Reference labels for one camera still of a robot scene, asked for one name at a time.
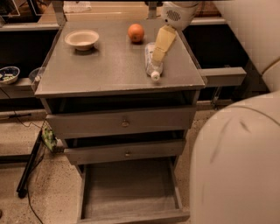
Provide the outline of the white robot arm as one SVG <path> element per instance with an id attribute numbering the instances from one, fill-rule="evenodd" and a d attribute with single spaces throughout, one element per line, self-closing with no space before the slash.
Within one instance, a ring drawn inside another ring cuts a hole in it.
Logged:
<path id="1" fill-rule="evenodd" d="M 280 0 L 215 5 L 269 91 L 201 128 L 190 162 L 191 224 L 280 224 Z"/>

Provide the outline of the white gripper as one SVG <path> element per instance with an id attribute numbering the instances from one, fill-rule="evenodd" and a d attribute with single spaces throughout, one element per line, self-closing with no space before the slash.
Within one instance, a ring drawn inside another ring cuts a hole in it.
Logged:
<path id="1" fill-rule="evenodd" d="M 163 2 L 161 18 L 167 24 L 157 34 L 152 63 L 159 67 L 176 38 L 176 30 L 183 31 L 195 17 L 198 1 Z"/>

